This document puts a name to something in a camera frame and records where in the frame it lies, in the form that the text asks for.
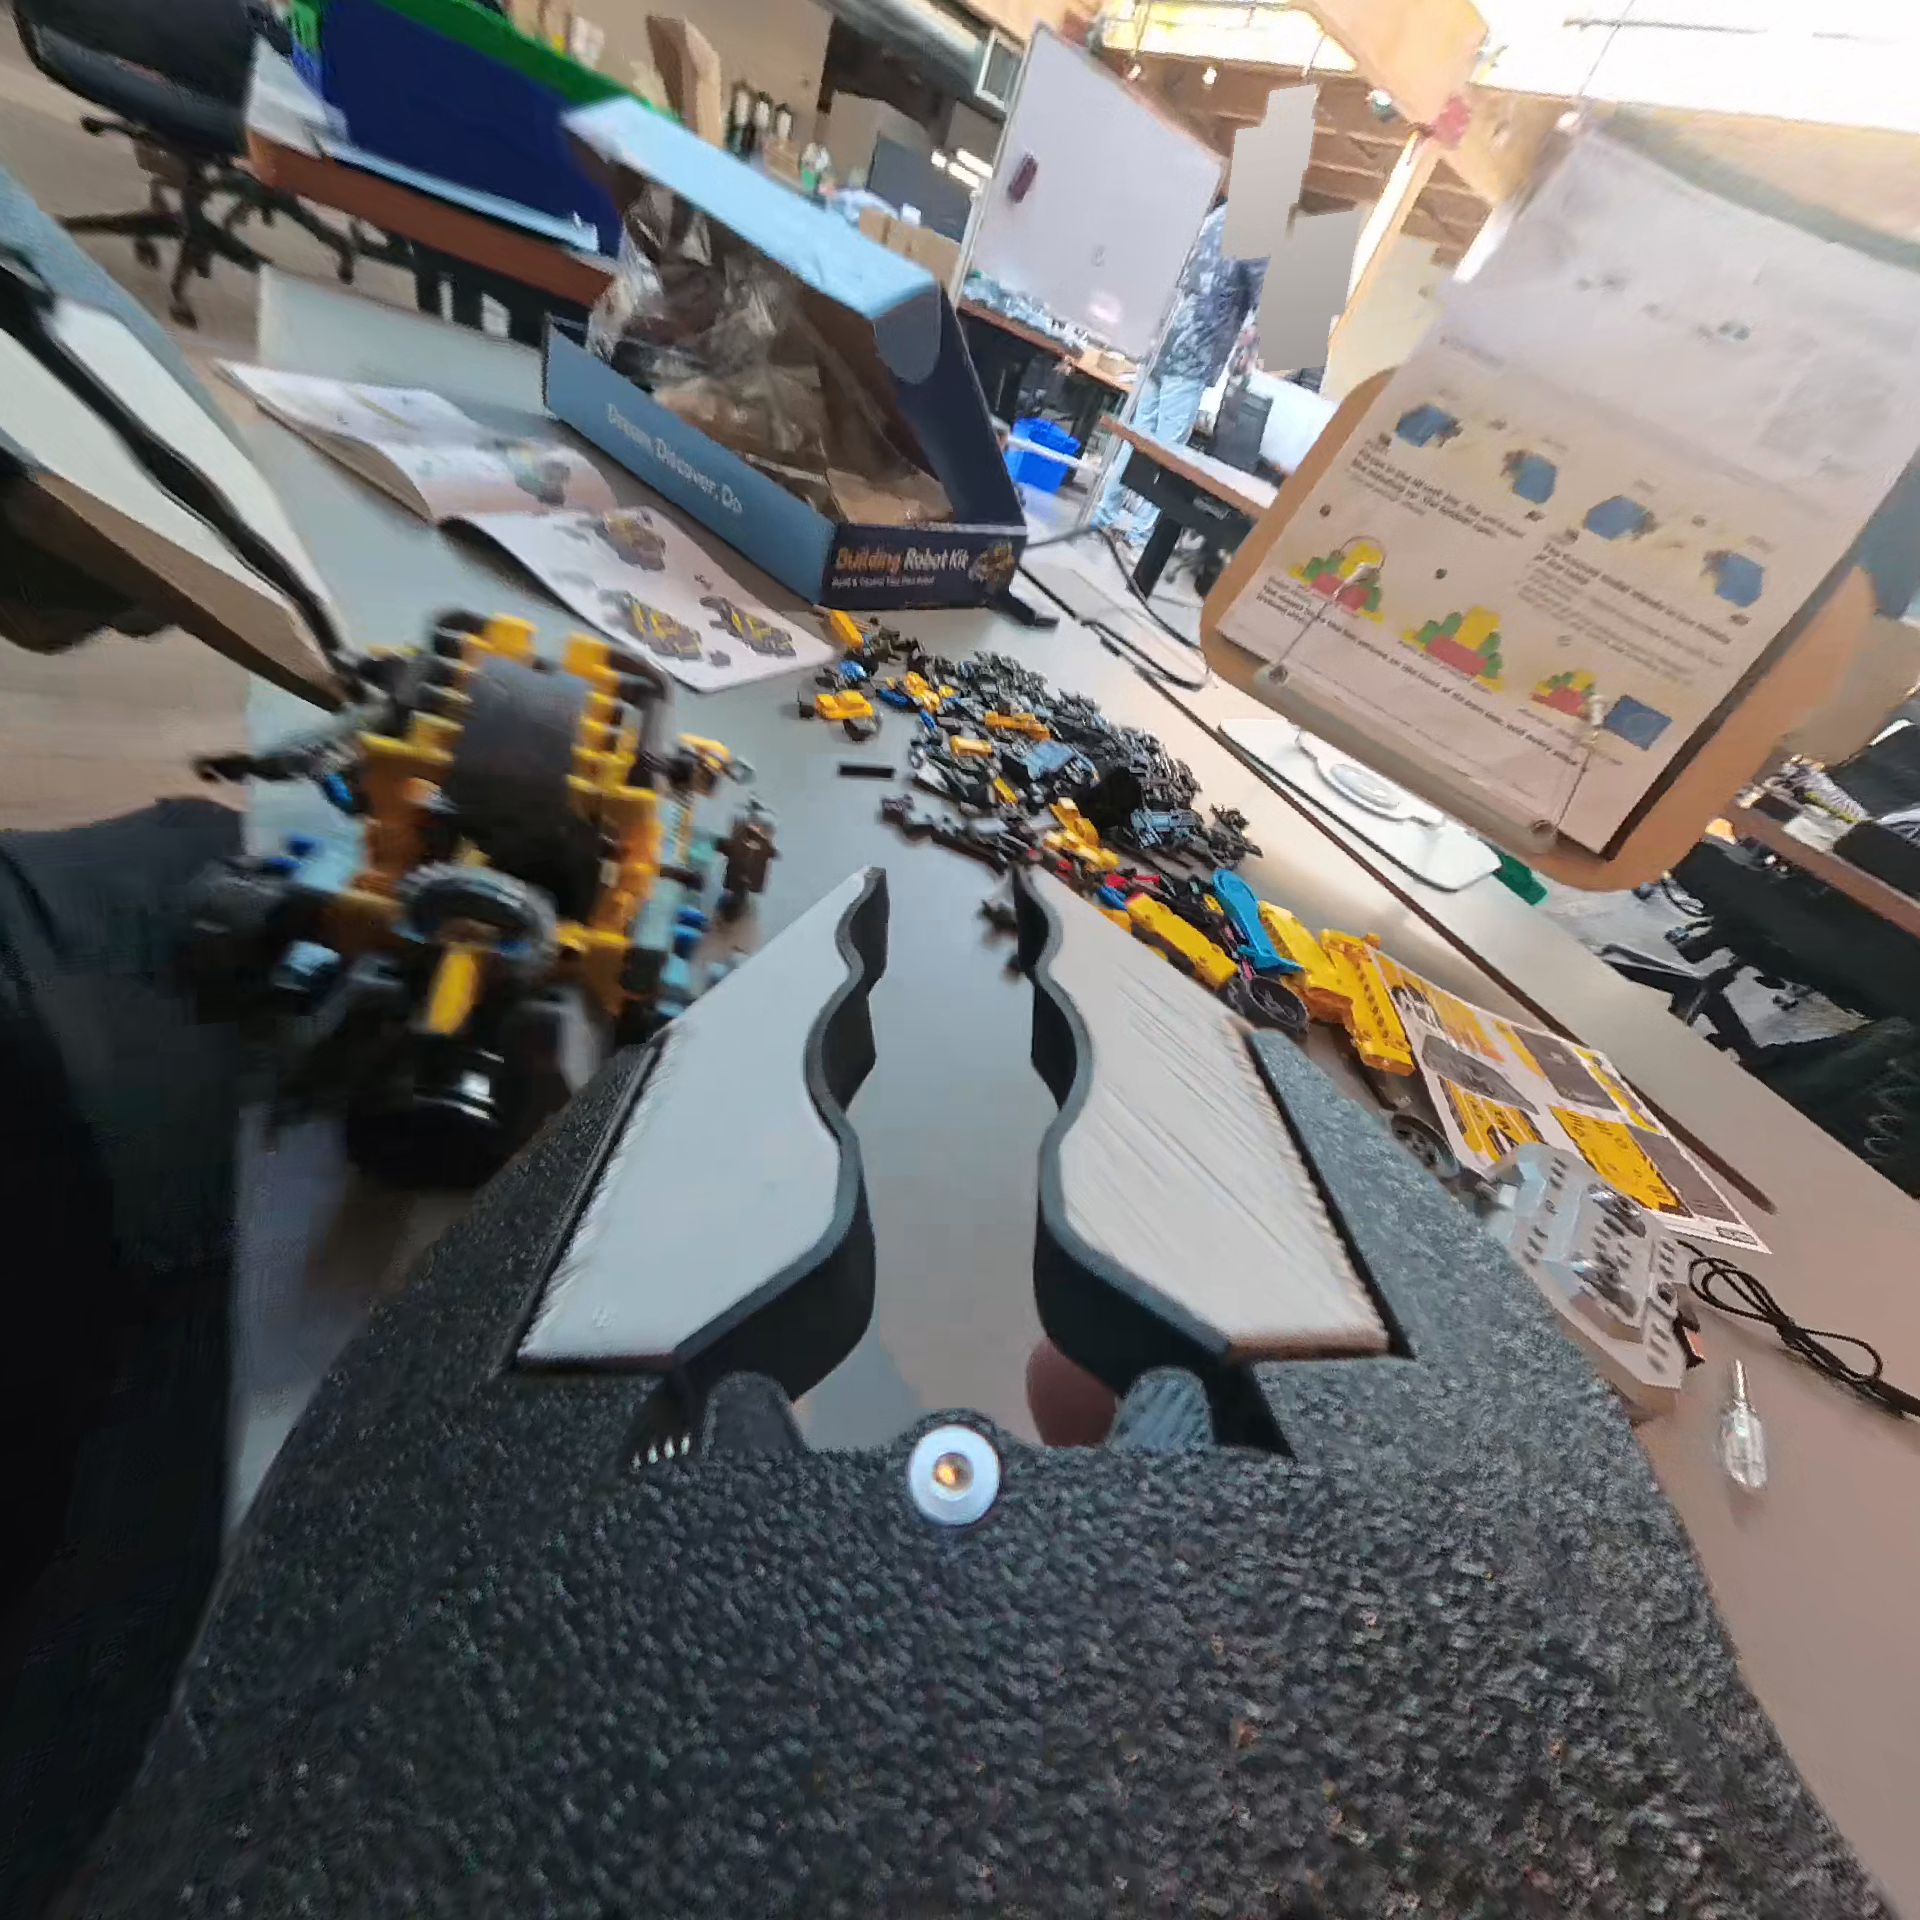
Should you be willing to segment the person's black clothed torso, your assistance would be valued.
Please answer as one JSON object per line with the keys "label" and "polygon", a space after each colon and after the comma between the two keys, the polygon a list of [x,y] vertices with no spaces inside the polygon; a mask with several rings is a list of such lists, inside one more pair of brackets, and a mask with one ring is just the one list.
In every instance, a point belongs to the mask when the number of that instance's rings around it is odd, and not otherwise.
{"label": "person's black clothed torso", "polygon": [[2,1914],[56,1910],[223,1557],[239,1050],[178,952],[236,813],[5,832]]}

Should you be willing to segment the crumpled clear plastic bag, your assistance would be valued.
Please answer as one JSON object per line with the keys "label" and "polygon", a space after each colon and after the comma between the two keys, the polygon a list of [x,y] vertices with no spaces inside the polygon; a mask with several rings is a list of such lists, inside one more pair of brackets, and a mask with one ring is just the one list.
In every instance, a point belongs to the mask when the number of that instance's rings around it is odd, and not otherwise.
{"label": "crumpled clear plastic bag", "polygon": [[952,505],[879,370],[810,291],[662,186],[621,218],[586,351],[684,426],[834,521],[928,526]]}

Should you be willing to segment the yellow rectangular panel piece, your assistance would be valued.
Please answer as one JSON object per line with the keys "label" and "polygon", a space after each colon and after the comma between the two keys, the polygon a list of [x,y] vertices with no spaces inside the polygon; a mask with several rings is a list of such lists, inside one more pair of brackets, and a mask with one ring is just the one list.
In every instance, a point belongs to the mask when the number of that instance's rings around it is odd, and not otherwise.
{"label": "yellow rectangular panel piece", "polygon": [[1308,938],[1303,999],[1316,1023],[1340,1027],[1362,1069],[1412,1078],[1408,1031],[1377,971],[1377,942],[1325,929]]}

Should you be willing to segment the grey battery box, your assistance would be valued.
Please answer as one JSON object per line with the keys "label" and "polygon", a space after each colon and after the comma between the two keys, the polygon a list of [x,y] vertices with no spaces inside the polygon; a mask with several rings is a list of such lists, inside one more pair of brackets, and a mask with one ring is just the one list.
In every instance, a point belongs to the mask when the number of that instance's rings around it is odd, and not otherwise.
{"label": "grey battery box", "polygon": [[1584,1159],[1525,1143],[1485,1175],[1480,1223],[1636,1423],[1672,1413],[1696,1354],[1687,1248]]}

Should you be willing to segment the yellow brick toy vehicle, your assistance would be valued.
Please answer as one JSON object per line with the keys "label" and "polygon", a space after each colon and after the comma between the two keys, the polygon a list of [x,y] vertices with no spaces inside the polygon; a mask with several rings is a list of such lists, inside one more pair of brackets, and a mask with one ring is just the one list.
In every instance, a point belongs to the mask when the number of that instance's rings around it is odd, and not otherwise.
{"label": "yellow brick toy vehicle", "polygon": [[320,734],[201,766],[308,785],[356,839],[208,866],[182,971],[262,1055],[271,1120],[335,1119],[380,1185],[474,1190],[689,1009],[775,816],[746,761],[671,729],[665,675],[594,637],[543,659],[520,619],[447,613],[359,688]]}

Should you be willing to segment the blue bin with green lid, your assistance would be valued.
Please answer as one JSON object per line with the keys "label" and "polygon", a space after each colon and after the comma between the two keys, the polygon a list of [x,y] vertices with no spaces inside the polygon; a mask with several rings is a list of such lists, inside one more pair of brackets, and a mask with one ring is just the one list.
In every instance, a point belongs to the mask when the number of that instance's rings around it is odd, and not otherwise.
{"label": "blue bin with green lid", "polygon": [[621,86],[487,6],[285,6],[282,24],[330,145],[356,163],[437,182],[474,209],[517,209],[530,232],[590,256],[617,253],[618,210],[561,125],[626,98]]}

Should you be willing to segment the whiteboard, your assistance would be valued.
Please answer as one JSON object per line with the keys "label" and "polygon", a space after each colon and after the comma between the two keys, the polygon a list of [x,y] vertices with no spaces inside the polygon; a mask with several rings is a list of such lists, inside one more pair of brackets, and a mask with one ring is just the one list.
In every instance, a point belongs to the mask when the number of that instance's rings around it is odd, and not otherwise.
{"label": "whiteboard", "polygon": [[974,279],[1142,363],[1159,349],[1225,160],[1049,29],[1034,29],[975,199]]}

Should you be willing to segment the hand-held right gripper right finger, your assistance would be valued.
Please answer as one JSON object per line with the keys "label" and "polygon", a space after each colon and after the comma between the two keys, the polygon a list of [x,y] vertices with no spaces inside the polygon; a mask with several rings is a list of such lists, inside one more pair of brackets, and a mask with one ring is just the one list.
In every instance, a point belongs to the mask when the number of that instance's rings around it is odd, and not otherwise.
{"label": "hand-held right gripper right finger", "polygon": [[1079,1366],[1389,1354],[1261,1033],[1047,873],[1015,881],[1039,1145],[1034,1291]]}

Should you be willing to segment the black office chair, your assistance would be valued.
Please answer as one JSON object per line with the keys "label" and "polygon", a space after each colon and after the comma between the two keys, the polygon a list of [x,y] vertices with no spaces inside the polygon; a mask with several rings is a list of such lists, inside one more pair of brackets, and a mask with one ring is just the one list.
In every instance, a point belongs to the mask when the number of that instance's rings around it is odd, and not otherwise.
{"label": "black office chair", "polygon": [[[1745,842],[1700,842],[1671,873],[1696,905],[1671,957],[1605,945],[1599,961],[1703,1023],[1768,1093],[1917,1197],[1917,945],[1868,905]],[[1800,993],[1856,1018],[1812,1040],[1761,1040],[1732,987]]]}
{"label": "black office chair", "polygon": [[217,261],[244,273],[262,265],[241,239],[248,223],[287,219],[330,255],[337,282],[353,282],[349,235],[262,183],[248,163],[254,6],[13,3],[12,18],[32,67],[89,109],[82,131],[124,137],[148,178],[143,209],[65,216],[63,230],[124,239],[148,270],[170,248],[167,314],[176,323],[199,323],[192,282]]}

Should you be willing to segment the blue brick separator tool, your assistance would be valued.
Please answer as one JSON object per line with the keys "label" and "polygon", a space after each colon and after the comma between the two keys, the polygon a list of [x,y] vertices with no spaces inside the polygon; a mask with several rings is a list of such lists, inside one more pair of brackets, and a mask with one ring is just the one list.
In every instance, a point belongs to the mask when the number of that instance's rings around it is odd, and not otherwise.
{"label": "blue brick separator tool", "polygon": [[1296,987],[1304,978],[1303,966],[1265,925],[1263,904],[1237,872],[1225,866],[1213,870],[1209,894],[1232,938],[1232,950],[1247,971],[1288,987]]}

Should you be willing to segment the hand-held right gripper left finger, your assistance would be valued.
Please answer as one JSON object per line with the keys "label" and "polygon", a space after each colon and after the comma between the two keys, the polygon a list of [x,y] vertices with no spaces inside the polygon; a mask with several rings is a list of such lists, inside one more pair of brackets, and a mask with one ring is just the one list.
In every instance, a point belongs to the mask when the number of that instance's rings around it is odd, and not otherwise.
{"label": "hand-held right gripper left finger", "polygon": [[698,998],[645,1055],[572,1202],[514,1366],[821,1385],[873,1320],[849,1104],[874,1065],[888,881],[863,866]]}

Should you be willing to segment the pile of loose brick pieces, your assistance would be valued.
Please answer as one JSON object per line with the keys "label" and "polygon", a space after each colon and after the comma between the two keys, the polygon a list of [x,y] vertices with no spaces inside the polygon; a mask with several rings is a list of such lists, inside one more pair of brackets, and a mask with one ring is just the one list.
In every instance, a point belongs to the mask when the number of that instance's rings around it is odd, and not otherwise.
{"label": "pile of loose brick pieces", "polygon": [[[842,779],[886,785],[879,819],[894,834],[998,878],[1057,881],[1230,1007],[1225,990],[1247,969],[1209,885],[1218,866],[1246,881],[1246,862],[1258,856],[1241,810],[1202,807],[1191,766],[1154,734],[1010,656],[934,656],[894,627],[840,610],[822,613],[822,631],[839,659],[799,697],[799,714],[856,749],[878,746],[885,718],[905,723],[901,770],[878,759],[839,765]],[[1114,765],[1137,770],[1146,807],[1127,832],[1098,838],[1074,798]],[[1257,898],[1272,936],[1304,963],[1316,930]]]}

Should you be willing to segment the blue cardboard kit box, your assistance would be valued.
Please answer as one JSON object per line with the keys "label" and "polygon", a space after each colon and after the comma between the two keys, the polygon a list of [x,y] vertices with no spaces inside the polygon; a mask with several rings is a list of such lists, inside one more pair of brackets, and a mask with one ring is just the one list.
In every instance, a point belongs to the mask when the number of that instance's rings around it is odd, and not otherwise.
{"label": "blue cardboard kit box", "polygon": [[878,363],[879,395],[925,453],[950,517],[928,526],[822,517],[617,375],[586,351],[584,325],[551,323],[546,331],[546,408],[821,609],[984,609],[1010,587],[1025,549],[1023,505],[943,286],[913,258],[633,98],[575,110],[561,127],[621,216],[645,186],[662,186],[810,291],[849,351]]}

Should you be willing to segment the grey desk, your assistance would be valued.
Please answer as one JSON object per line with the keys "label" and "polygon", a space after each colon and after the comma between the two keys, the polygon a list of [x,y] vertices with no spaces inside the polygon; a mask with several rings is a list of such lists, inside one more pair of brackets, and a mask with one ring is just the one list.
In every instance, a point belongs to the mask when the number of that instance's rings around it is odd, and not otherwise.
{"label": "grey desk", "polygon": [[[1599,1050],[1708,1162],[1766,1245],[1744,1255],[1794,1317],[1871,1342],[1916,1391],[1916,1202],[1620,982],[1540,911],[1484,881],[1440,897],[1388,878],[1334,829],[1261,785],[1215,734],[1247,702],[1169,697],[1086,629],[1023,634],[989,615],[903,625],[940,655],[1023,655],[1057,687],[1161,737],[1206,801],[1249,814],[1255,888],[1314,926],[1370,930],[1428,982]],[[1034,1158],[1052,1102],[1028,1064],[1030,999],[975,912],[988,873],[910,849],[878,785],[791,711],[785,683],[689,704],[686,727],[757,766],[780,816],[762,926],[793,922],[853,870],[885,864],[892,963],[874,998],[879,1064],[855,1104],[879,1241],[878,1328],[805,1411],[821,1438],[898,1433],[965,1406],[1030,1432],[1021,1369]],[[1687,1525],[1745,1683],[1900,1915],[1916,1915],[1916,1423],[1894,1423],[1708,1313],[1712,1366],[1684,1406],[1638,1432]],[[1766,1433],[1768,1482],[1737,1490],[1718,1458],[1730,1363]]]}

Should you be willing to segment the white flat stand base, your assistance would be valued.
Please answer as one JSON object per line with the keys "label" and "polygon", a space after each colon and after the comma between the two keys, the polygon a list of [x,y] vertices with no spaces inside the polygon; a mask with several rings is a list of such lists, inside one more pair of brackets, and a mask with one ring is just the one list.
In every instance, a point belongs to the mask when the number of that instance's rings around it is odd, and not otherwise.
{"label": "white flat stand base", "polygon": [[1500,873],[1500,854],[1462,824],[1288,720],[1234,715],[1218,731],[1258,778],[1352,832],[1406,875],[1460,894]]}

